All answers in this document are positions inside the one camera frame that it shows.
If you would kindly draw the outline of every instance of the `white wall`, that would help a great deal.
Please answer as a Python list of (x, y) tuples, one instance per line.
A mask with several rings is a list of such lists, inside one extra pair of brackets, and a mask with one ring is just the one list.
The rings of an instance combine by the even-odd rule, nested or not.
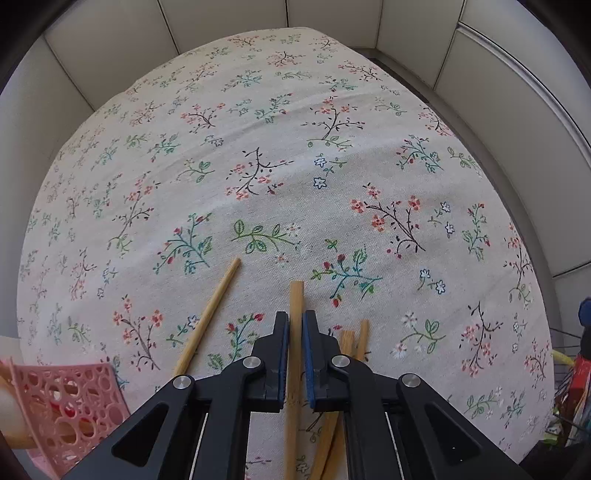
[(91, 113), (43, 39), (0, 95), (0, 335), (17, 335), (22, 240), (41, 182), (59, 148)]

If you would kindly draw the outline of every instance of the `blue object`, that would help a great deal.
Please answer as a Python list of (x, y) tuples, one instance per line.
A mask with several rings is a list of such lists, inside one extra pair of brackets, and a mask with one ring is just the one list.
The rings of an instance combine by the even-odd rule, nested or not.
[(579, 306), (579, 322), (584, 327), (591, 327), (591, 297), (587, 297)]

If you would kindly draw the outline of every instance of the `white tablecloth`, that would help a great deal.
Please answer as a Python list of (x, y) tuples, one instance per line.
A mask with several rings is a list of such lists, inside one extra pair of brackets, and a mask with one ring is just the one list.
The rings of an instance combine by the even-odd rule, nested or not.
[[(80, 126), (27, 228), (24, 359), (108, 361), (134, 411), (170, 379), (237, 255), (195, 377), (248, 355), (305, 279), (322, 331), (371, 319), (375, 372), (421, 375), (516, 461), (540, 438), (550, 337), (509, 215), (429, 107), (315, 30), (189, 51)], [(303, 407), (303, 478), (316, 417)], [(249, 477), (281, 477), (282, 423), (254, 417)]]

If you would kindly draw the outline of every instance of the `wooden stick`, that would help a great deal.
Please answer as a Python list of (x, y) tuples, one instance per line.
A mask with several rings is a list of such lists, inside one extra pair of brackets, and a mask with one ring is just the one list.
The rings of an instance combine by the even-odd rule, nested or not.
[[(368, 348), (369, 338), (369, 320), (361, 320), (361, 331), (359, 332), (359, 343), (357, 344), (357, 352), (355, 359), (364, 361), (365, 352)], [(343, 428), (343, 416), (341, 415), (337, 422), (335, 430), (335, 438), (330, 448), (328, 460), (324, 467), (322, 480), (335, 480), (339, 473), (339, 468), (343, 464), (345, 458), (345, 430)]]
[(240, 266), (240, 258), (236, 257), (232, 260), (232, 263), (224, 273), (224, 276), (220, 280), (220, 283), (217, 284), (216, 290), (213, 292), (212, 297), (207, 302), (203, 313), (201, 314), (201, 318), (197, 322), (197, 326), (195, 330), (189, 337), (189, 341), (185, 344), (183, 348), (183, 352), (181, 353), (181, 357), (177, 361), (177, 365), (174, 367), (173, 376), (176, 377), (177, 375), (183, 375), (189, 365), (191, 364), (191, 360), (193, 359), (193, 355), (195, 350), (199, 346), (201, 339), (203, 338), (203, 334), (209, 324), (209, 321), (212, 319), (213, 314), (215, 313), (217, 306), (219, 305), (232, 277), (236, 273), (236, 270)]
[[(344, 355), (351, 356), (353, 354), (353, 346), (355, 344), (355, 332), (352, 330), (343, 330), (340, 336), (340, 352)], [(333, 443), (333, 436), (335, 428), (339, 419), (338, 411), (330, 411), (324, 414), (324, 423), (320, 432), (320, 440), (318, 447), (316, 447), (316, 454), (314, 462), (312, 463), (312, 470), (308, 480), (320, 480), (324, 466), (330, 452), (330, 445)]]
[(359, 329), (359, 343), (357, 344), (357, 353), (355, 359), (365, 362), (365, 352), (368, 349), (369, 339), (369, 320), (361, 320), (361, 327)]
[(300, 427), (301, 320), (304, 282), (290, 283), (290, 348), (287, 357), (285, 396), (284, 480), (296, 480), (297, 432)]

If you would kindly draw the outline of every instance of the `white panel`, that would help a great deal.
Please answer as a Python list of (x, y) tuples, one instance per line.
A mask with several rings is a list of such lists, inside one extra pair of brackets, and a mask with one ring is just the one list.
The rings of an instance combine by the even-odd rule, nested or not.
[(53, 157), (92, 113), (43, 39), (0, 95), (0, 334), (17, 336), (22, 240)]
[(161, 0), (178, 50), (263, 28), (287, 26), (285, 0)]
[[(579, 323), (579, 304), (587, 297), (591, 297), (591, 266), (583, 267), (568, 273), (554, 281), (560, 316), (562, 317), (563, 330), (565, 332), (580, 335), (583, 327)], [(565, 339), (569, 345), (576, 344), (577, 340)]]
[(529, 10), (515, 0), (466, 0), (462, 21), (536, 75), (591, 142), (591, 89), (562, 44)]
[(290, 27), (310, 27), (349, 47), (375, 48), (381, 0), (288, 0)]
[(558, 274), (590, 257), (591, 168), (535, 87), (458, 32), (436, 92), (505, 170)]
[(95, 109), (177, 55), (157, 0), (79, 1), (46, 39)]
[(378, 50), (433, 87), (463, 0), (384, 0)]

